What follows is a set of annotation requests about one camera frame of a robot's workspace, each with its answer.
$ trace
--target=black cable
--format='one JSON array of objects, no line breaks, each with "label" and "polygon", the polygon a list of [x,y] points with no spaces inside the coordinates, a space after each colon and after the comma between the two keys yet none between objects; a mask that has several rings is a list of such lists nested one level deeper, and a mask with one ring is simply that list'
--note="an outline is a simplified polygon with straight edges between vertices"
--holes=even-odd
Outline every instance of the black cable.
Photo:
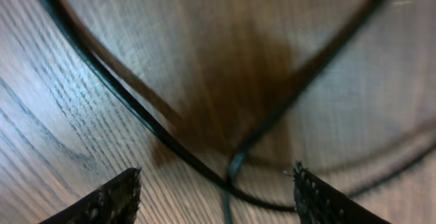
[{"label": "black cable", "polygon": [[[121,101],[121,103],[132,114],[143,123],[158,139],[161,140],[172,152],[178,155],[183,161],[188,163],[197,172],[215,183],[219,188],[233,196],[246,201],[250,204],[283,212],[293,212],[294,207],[280,206],[264,202],[260,199],[251,197],[246,193],[234,188],[232,186],[232,179],[236,176],[240,165],[246,157],[248,150],[255,144],[256,141],[265,133],[276,120],[298,99],[302,92],[308,87],[310,83],[321,73],[321,71],[331,62],[336,54],[346,45],[346,43],[353,37],[359,28],[368,20],[369,16],[383,3],[384,0],[368,0],[364,7],[358,11],[352,19],[345,25],[345,27],[335,35],[330,43],[323,48],[317,55],[315,55],[309,65],[304,68],[302,73],[305,78],[298,84],[298,88],[283,102],[278,108],[274,109],[255,131],[247,137],[247,139],[238,147],[229,169],[228,178],[226,181],[221,179],[214,171],[209,169],[199,159],[194,157],[188,150],[182,147],[134,97],[121,85],[118,80],[110,74],[110,72],[98,61],[94,56],[93,51],[83,42],[80,38],[79,29],[74,24],[73,20],[68,16],[67,10],[63,7],[60,0],[40,0],[46,11],[52,17],[54,23],[58,26],[66,40],[72,45],[73,49],[78,53],[80,58],[88,65],[91,71],[104,83],[104,85],[111,91],[111,93]],[[363,194],[379,185],[396,178],[401,173],[405,172],[413,165],[419,163],[423,158],[436,150],[436,143],[429,146],[426,150],[417,154],[410,161],[406,162],[403,166],[383,176],[372,183],[360,187],[354,191],[351,196],[356,197]],[[230,207],[227,203],[228,210],[227,217],[230,216]]]},{"label": "black cable", "polygon": [[[271,113],[269,113],[251,134],[249,134],[243,143],[239,145],[234,154],[227,170],[226,181],[229,185],[238,174],[247,153],[256,142],[267,132],[285,113],[285,111],[294,105],[298,98],[304,93],[306,88],[321,74],[321,72],[333,61],[337,54],[346,46],[349,40],[355,36],[365,22],[380,8],[385,0],[366,0],[363,6],[350,18],[346,25],[324,46],[313,58],[308,61],[299,73],[303,77],[297,80],[296,90]],[[230,196],[228,193],[223,194],[223,210],[225,222],[232,223],[232,214],[230,210]]]},{"label": "black cable", "polygon": [[62,32],[63,36],[77,52],[78,56],[87,64],[89,69],[103,82],[106,88],[142,123],[150,130],[165,146],[179,156],[185,163],[190,165],[203,177],[215,183],[220,189],[227,191],[233,196],[255,206],[292,212],[293,208],[288,206],[276,206],[251,197],[246,193],[228,185],[214,171],[203,162],[193,156],[186,148],[180,145],[166,129],[156,121],[153,116],[123,87],[123,85],[104,67],[94,56],[92,50],[80,38],[80,29],[76,28],[74,21],[69,17],[67,10],[63,7],[61,0],[40,0],[45,10],[50,14],[53,22]]}]

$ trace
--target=wooden surface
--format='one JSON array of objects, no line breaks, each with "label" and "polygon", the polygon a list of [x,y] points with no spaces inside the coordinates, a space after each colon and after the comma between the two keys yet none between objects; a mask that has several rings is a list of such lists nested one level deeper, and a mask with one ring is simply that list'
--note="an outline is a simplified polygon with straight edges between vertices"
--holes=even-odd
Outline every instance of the wooden surface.
[{"label": "wooden surface", "polygon": [[[66,0],[109,65],[183,144],[224,173],[294,70],[362,0]],[[435,0],[388,0],[266,135],[237,184],[292,203],[302,160],[348,190],[429,143],[436,127]],[[137,223],[222,223],[220,192],[98,81],[36,0],[0,0],[0,223],[37,223],[128,167]],[[436,223],[436,158],[357,199],[392,223]],[[297,218],[232,201],[237,223]]]}]

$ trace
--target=cable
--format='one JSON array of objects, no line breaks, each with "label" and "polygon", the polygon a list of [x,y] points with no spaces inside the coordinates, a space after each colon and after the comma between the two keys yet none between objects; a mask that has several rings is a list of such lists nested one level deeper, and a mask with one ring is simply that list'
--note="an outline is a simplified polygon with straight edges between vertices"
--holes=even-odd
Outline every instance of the cable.
[{"label": "cable", "polygon": [[165,146],[179,156],[185,163],[190,165],[203,177],[209,179],[223,191],[246,201],[255,206],[277,210],[281,212],[292,212],[293,208],[288,206],[276,206],[251,197],[246,193],[228,185],[214,171],[208,168],[203,162],[193,156],[186,148],[180,145],[165,128],[157,122],[153,116],[123,87],[123,85],[104,67],[94,56],[92,50],[81,40],[79,29],[69,17],[67,10],[63,7],[61,0],[40,0],[44,9],[49,13],[53,22],[62,32],[63,36],[77,52],[78,56],[87,64],[89,69],[103,82],[108,90],[143,124],[150,130]]},{"label": "cable", "polygon": [[[233,157],[228,168],[228,177],[226,181],[221,179],[214,171],[203,164],[199,159],[194,157],[186,148],[181,146],[159,122],[157,122],[146,109],[121,85],[121,83],[98,61],[92,50],[83,42],[78,33],[78,29],[73,20],[68,16],[67,10],[63,7],[61,0],[40,0],[45,10],[50,14],[54,23],[62,32],[66,40],[72,48],[78,53],[80,58],[88,65],[91,71],[103,82],[110,92],[120,100],[120,102],[142,123],[149,129],[162,143],[164,143],[172,152],[179,156],[184,162],[189,164],[203,177],[209,179],[216,184],[220,189],[226,192],[224,195],[224,210],[226,214],[225,220],[232,222],[230,215],[230,206],[228,202],[231,194],[238,199],[246,201],[255,206],[277,210],[282,212],[294,212],[292,206],[281,206],[264,202],[258,198],[251,197],[246,193],[236,189],[232,185],[232,179],[236,177],[238,170],[247,156],[248,150],[262,137],[262,135],[272,127],[281,115],[295,103],[305,89],[312,83],[313,80],[322,72],[323,69],[333,60],[346,43],[357,33],[361,26],[368,20],[369,16],[380,7],[385,0],[368,0],[361,10],[354,14],[351,20],[340,30],[318,54],[316,54],[307,66],[303,68],[302,73],[305,75],[298,82],[298,88],[276,109],[274,109],[249,135],[246,140],[238,147],[235,156]],[[421,162],[423,158],[436,150],[436,142],[417,154],[414,158],[406,162],[397,170],[383,176],[366,186],[360,187],[350,195],[352,197],[359,196],[375,187],[384,184],[385,182],[396,178],[401,173],[405,172],[413,165]]]},{"label": "cable", "polygon": [[[268,114],[249,134],[243,143],[236,149],[227,170],[226,181],[232,184],[234,178],[247,157],[247,153],[255,143],[267,132],[285,113],[285,111],[294,105],[298,98],[304,93],[306,88],[322,73],[322,71],[333,61],[337,54],[346,46],[348,41],[355,36],[364,23],[373,15],[385,0],[367,0],[364,5],[350,18],[347,24],[324,46],[312,59],[308,65],[303,67],[299,72],[303,74],[302,79],[298,80],[296,90],[285,99],[283,103],[277,106]],[[223,211],[225,222],[232,223],[232,214],[230,210],[230,198],[228,193],[223,194]]]}]

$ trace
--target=wire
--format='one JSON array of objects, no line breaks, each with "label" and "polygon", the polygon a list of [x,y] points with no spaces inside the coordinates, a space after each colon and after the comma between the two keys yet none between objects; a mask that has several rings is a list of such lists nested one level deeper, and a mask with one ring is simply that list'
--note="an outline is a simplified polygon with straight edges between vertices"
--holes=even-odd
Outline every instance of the wire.
[{"label": "wire", "polygon": [[260,199],[234,188],[220,178],[218,174],[207,167],[203,162],[193,156],[186,148],[179,144],[166,129],[157,122],[155,118],[123,87],[123,85],[104,67],[94,56],[92,50],[80,38],[79,29],[69,17],[67,10],[63,7],[61,0],[40,0],[45,10],[51,16],[53,22],[62,32],[65,39],[77,52],[79,57],[87,64],[89,69],[103,82],[106,88],[142,123],[150,130],[165,146],[179,156],[185,163],[190,165],[203,177],[209,179],[223,191],[246,201],[255,206],[277,210],[281,212],[292,212],[294,209],[289,206],[276,206],[263,202]]},{"label": "wire", "polygon": [[[67,10],[63,7],[61,0],[40,0],[45,10],[50,14],[53,22],[62,32],[72,48],[78,53],[79,57],[88,65],[90,70],[103,82],[110,92],[142,123],[149,129],[162,143],[164,143],[172,152],[179,156],[184,162],[190,165],[194,170],[203,177],[209,179],[220,189],[225,191],[224,211],[225,221],[232,222],[230,214],[229,195],[231,194],[238,199],[246,201],[255,206],[277,210],[282,212],[294,212],[293,206],[282,206],[264,202],[258,198],[242,192],[232,185],[232,180],[236,177],[240,166],[242,165],[247,153],[251,147],[268,131],[281,115],[292,106],[305,89],[319,76],[319,74],[328,66],[336,55],[344,48],[346,43],[358,32],[363,24],[369,19],[372,13],[380,7],[385,0],[367,0],[363,7],[356,12],[351,20],[331,39],[331,41],[305,66],[301,73],[303,79],[297,82],[298,86],[295,91],[276,109],[274,109],[254,131],[246,137],[243,143],[238,147],[228,168],[226,180],[220,178],[214,171],[203,164],[199,159],[193,156],[186,148],[181,146],[169,133],[162,127],[156,119],[122,86],[122,84],[104,67],[95,57],[94,52],[84,43],[79,34],[79,29],[74,21],[69,17]],[[426,150],[417,154],[410,161],[391,173],[383,176],[366,186],[360,187],[353,193],[352,197],[359,196],[364,192],[380,186],[381,184],[397,177],[413,165],[419,163],[423,158],[436,150],[436,142]]]},{"label": "wire", "polygon": [[[344,49],[349,40],[355,36],[365,22],[380,8],[385,0],[367,0],[363,6],[350,18],[347,24],[325,45],[305,67],[299,72],[302,79],[298,80],[296,90],[285,99],[283,103],[277,106],[268,114],[239,145],[236,149],[228,169],[226,181],[230,185],[236,178],[238,171],[247,157],[248,151],[285,113],[285,111],[294,105],[298,98],[304,93],[306,88],[322,73],[322,71],[333,61],[338,53]],[[230,210],[230,198],[228,193],[223,194],[223,211],[225,222],[232,223],[232,214]]]}]

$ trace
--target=wooden floor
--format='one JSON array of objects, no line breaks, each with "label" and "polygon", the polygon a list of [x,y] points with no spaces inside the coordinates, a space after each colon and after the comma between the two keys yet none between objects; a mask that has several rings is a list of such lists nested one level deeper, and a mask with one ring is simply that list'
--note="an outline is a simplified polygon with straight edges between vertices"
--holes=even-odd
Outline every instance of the wooden floor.
[{"label": "wooden floor", "polygon": [[[363,0],[66,0],[108,65],[208,166],[230,155],[292,74]],[[388,0],[264,136],[237,185],[293,203],[295,160],[347,191],[436,131],[436,0]],[[78,58],[36,0],[0,0],[0,223],[37,223],[142,167],[137,223],[223,223],[221,194]],[[436,223],[436,156],[357,199],[392,223]],[[298,223],[232,201],[237,223]]]}]

